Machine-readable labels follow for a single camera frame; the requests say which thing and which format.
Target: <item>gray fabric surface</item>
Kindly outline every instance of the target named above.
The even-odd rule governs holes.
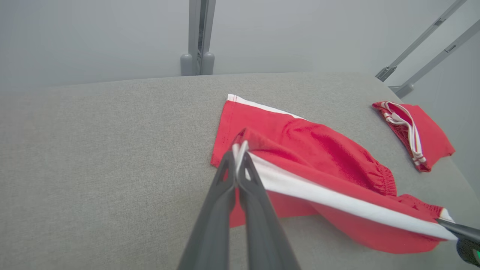
[[[480,205],[450,158],[417,172],[371,108],[399,101],[363,74],[237,74],[118,81],[0,94],[0,268],[174,269],[215,168],[228,93],[323,123],[390,168],[400,194],[480,227]],[[393,255],[323,217],[283,219],[304,270],[474,269],[455,243]],[[245,228],[231,269],[246,269]]]

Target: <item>white wall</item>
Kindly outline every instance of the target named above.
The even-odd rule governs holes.
[[[467,0],[455,13],[418,46],[386,80],[387,86],[400,86],[430,60],[480,20],[480,0]]]
[[[0,86],[180,76],[187,0],[1,0]]]
[[[402,101],[420,105],[445,131],[456,149],[453,160],[480,197],[480,33],[423,76]]]
[[[358,71],[375,75],[454,0],[217,0],[214,74]]]

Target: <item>metal frame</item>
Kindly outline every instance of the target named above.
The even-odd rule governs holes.
[[[188,23],[188,53],[180,57],[182,76],[210,75],[213,72],[215,56],[210,53],[210,37],[213,26],[213,14],[216,0],[203,0],[205,10],[202,11],[202,0],[190,0]],[[204,18],[201,50],[199,50],[200,18]]]
[[[215,62],[215,55],[213,55],[210,50],[210,38],[212,36],[212,26],[213,26],[213,14],[215,12],[216,0],[205,0],[205,22],[204,22],[204,34],[202,40],[202,51],[201,61],[200,61],[200,72],[199,75],[212,75],[213,65]]]
[[[469,40],[473,35],[480,31],[480,20],[474,23],[469,29],[467,29],[462,35],[460,35],[454,42],[448,45],[444,50],[442,50],[435,58],[433,58],[428,64],[421,68],[417,73],[411,76],[404,84],[401,86],[390,86],[389,88],[399,97],[403,98],[408,93],[413,91],[413,84],[420,80],[425,74],[442,62],[447,56],[452,54],[455,50],[458,49],[462,44]]]
[[[400,64],[409,54],[413,52],[423,41],[425,41],[437,28],[450,17],[467,0],[456,0],[433,24],[423,32],[395,61],[384,67],[375,77],[384,82],[392,74],[398,64]]]

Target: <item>red fabric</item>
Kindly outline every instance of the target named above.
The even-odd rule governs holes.
[[[383,115],[384,113],[389,113],[389,111],[385,108],[382,108],[382,102],[383,101],[376,102],[372,104],[372,107],[377,109],[380,114]],[[401,105],[408,110],[413,118],[413,121],[415,122],[415,125],[417,126],[420,135],[423,156],[427,160],[426,163],[421,163],[415,167],[421,172],[430,172],[432,167],[440,158],[453,155],[453,153],[455,153],[455,149],[448,140],[444,131],[419,106],[410,104]],[[395,113],[398,114],[402,119],[411,124],[410,118],[402,110],[398,109],[396,106],[390,106],[390,108],[394,110]],[[394,125],[389,122],[387,122],[387,124],[405,145],[410,156],[413,157],[410,144],[408,142],[408,128],[406,126]]]
[[[220,164],[233,142],[249,141],[250,152],[280,168],[341,192],[409,216],[436,223],[442,207],[396,196],[390,170],[370,153],[334,130],[288,114],[227,101],[223,108],[211,164]],[[430,251],[442,241],[386,226],[331,207],[268,191],[279,218],[321,214],[355,241],[391,253]],[[232,227],[245,223],[238,201]]]

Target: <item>folded red garment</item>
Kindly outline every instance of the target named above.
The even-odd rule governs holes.
[[[381,101],[372,104],[402,141],[421,172],[430,172],[437,161],[455,153],[444,131],[419,106]]]
[[[327,126],[229,95],[211,164],[244,141],[279,218],[321,214],[355,241],[397,254],[456,239],[435,221],[451,219],[444,208],[397,196],[390,170]],[[238,198],[232,227],[245,223]]]

